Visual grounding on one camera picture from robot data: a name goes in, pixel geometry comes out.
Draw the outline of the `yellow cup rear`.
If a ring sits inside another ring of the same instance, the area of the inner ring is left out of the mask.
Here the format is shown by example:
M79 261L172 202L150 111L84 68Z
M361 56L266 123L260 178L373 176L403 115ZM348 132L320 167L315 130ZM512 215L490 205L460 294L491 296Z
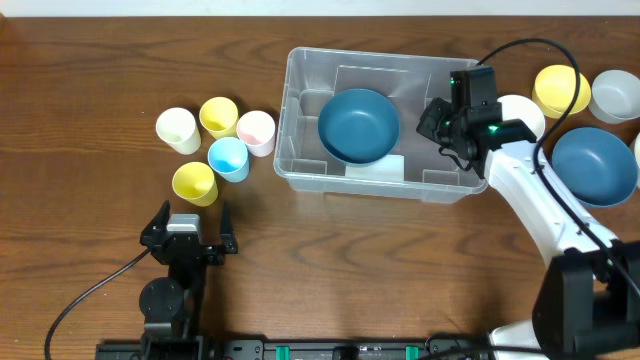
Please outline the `yellow cup rear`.
M211 98L199 111L201 125L215 139L235 137L238 118L237 105L227 97Z

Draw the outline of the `cream cup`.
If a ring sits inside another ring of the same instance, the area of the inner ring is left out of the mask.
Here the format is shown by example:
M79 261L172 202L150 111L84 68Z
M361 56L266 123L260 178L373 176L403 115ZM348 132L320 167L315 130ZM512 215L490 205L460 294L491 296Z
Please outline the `cream cup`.
M193 114L174 107L162 112L156 120L158 137L182 155L191 155L201 146L199 128Z

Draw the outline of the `light blue cup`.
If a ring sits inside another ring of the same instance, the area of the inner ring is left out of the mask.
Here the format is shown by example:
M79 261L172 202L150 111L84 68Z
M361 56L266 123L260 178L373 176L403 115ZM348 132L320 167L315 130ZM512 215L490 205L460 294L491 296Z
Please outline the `light blue cup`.
M226 181L238 183L249 174L249 151L236 137L225 137L213 142L207 154L210 167Z

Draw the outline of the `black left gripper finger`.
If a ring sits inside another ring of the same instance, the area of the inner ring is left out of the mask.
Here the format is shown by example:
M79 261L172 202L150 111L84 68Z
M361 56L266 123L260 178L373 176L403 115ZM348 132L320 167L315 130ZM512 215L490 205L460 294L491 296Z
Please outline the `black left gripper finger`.
M238 252L238 242L231 223L230 208L226 202L223 203L222 207L219 238L226 253Z
M162 245L166 235L166 227L170 219L170 202L165 200L156 215L140 233L141 245Z

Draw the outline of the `small yellow bowl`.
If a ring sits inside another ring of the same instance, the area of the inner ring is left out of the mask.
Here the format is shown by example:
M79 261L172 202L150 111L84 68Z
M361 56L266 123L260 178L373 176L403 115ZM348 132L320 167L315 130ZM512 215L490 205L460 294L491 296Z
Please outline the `small yellow bowl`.
M535 78L532 100L545 116L559 119L574 97L575 85L575 70L572 67L547 66Z

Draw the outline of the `clear plastic storage bin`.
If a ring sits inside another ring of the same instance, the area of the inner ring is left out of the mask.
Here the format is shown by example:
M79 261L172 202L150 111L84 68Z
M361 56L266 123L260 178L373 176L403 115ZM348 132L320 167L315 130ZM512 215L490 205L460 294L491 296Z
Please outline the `clear plastic storage bin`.
M416 131L475 60L297 47L287 59L274 170L301 192L454 203L487 183Z

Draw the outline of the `yellow cup front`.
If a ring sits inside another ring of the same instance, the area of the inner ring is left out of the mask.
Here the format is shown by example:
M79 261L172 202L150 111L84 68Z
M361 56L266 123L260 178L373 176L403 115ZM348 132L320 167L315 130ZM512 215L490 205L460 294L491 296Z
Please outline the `yellow cup front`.
M196 206L212 205L218 197L214 172L202 162L189 162L179 167L171 184L176 195Z

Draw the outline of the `large blue bowl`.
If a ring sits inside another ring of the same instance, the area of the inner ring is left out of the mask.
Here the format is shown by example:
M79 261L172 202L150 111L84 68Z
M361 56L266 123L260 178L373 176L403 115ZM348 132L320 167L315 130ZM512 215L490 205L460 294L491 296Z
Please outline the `large blue bowl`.
M317 128L329 154L346 164L364 166L381 160L396 146L400 117L387 97L355 88L327 102Z
M551 162L571 193L592 208L625 203L639 179L629 147L612 133L595 127L576 128L562 135Z

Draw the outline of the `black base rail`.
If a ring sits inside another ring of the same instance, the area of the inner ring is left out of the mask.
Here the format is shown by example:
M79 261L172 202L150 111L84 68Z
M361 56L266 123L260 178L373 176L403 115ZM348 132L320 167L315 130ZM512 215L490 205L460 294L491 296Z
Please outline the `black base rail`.
M142 340L138 343L105 341L96 346L95 357L103 360L203 359L203 360L412 360L447 350L461 350L454 359L490 359L486 352L472 354L465 340L439 339L420 342L263 342L233 340Z

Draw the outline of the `small grey bowl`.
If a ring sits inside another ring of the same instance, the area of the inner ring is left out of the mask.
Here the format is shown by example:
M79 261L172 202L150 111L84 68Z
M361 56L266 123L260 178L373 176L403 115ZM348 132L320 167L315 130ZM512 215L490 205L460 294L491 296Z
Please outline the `small grey bowl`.
M593 81L588 108L600 121L620 124L639 117L639 78L622 70L607 70Z

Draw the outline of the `yellow cup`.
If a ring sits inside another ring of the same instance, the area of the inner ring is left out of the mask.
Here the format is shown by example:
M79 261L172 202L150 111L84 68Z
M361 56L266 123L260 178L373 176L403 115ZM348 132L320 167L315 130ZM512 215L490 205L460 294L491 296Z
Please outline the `yellow cup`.
M215 139L235 137L238 118L237 105L227 97L211 98L199 111L201 125Z
M189 162L179 167L171 184L176 195L196 206L212 205L218 197L214 172L202 162Z

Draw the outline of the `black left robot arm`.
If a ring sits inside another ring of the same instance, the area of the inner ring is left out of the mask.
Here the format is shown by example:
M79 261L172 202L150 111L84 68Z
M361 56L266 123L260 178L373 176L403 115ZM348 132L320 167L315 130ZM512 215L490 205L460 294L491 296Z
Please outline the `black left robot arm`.
M201 238L200 217L171 214L169 202L141 231L140 243L168 267L168 275L150 281L139 296L145 320L142 360L201 360L219 354L215 341L197 331L207 268L224 264L227 255L238 252L227 205L220 216L220 242L207 245Z

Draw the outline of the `small white bowl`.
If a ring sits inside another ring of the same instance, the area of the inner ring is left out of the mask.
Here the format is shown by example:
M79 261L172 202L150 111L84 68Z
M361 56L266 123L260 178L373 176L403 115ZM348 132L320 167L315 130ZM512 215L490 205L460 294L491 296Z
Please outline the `small white bowl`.
M539 140L546 129L546 119L541 109L531 99L521 95L504 95L498 98L502 107L502 120L519 119Z

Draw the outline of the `large cream bowl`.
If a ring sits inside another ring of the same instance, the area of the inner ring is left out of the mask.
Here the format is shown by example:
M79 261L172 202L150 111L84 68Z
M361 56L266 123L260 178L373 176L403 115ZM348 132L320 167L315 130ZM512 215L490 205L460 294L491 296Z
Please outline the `large cream bowl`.
M637 187L640 187L640 134L637 134L634 138L633 142L630 145L630 149L634 155L637 170L638 170L638 180Z

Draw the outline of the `pink cup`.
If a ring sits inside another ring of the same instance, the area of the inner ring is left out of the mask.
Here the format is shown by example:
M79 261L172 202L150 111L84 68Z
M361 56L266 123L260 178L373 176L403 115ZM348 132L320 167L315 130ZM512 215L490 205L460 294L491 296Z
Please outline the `pink cup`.
M238 120L236 131L252 155L266 157L274 150L276 124L268 113L260 110L245 113Z

